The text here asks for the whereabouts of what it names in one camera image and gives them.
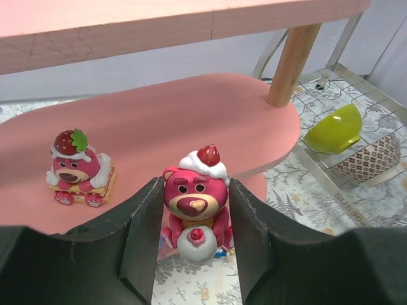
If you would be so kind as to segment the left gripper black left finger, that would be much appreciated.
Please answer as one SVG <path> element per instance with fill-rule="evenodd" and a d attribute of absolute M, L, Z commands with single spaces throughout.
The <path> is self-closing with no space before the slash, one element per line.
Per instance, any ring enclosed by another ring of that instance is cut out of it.
<path fill-rule="evenodd" d="M 1 228 L 2 304 L 150 304 L 163 180 L 66 234 Z"/>

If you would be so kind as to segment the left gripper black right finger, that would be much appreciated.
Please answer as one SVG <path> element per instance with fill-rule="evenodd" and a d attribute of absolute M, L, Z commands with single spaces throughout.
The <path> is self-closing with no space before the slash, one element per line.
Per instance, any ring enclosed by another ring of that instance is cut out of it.
<path fill-rule="evenodd" d="M 244 304 L 405 304 L 406 230 L 331 236 L 269 207 L 231 180 L 231 224 Z"/>

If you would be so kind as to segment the pink bear strawberry cake toy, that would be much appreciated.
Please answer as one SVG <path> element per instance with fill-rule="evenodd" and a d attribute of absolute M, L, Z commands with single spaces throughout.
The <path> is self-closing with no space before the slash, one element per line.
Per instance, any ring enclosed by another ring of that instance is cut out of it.
<path fill-rule="evenodd" d="M 111 157 L 97 153 L 80 129 L 60 132 L 53 141 L 53 158 L 46 182 L 63 205 L 85 203 L 101 207 L 109 201 L 117 171 Z"/>

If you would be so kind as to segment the pink bear holding white toy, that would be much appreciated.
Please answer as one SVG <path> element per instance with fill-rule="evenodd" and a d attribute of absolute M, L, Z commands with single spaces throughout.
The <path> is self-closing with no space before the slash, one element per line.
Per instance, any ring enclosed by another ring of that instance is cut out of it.
<path fill-rule="evenodd" d="M 221 249 L 234 246 L 230 225 L 226 166 L 213 144 L 191 151 L 178 166 L 162 173 L 163 202 L 169 224 L 162 228 L 167 244 L 190 264 L 205 264 Z"/>

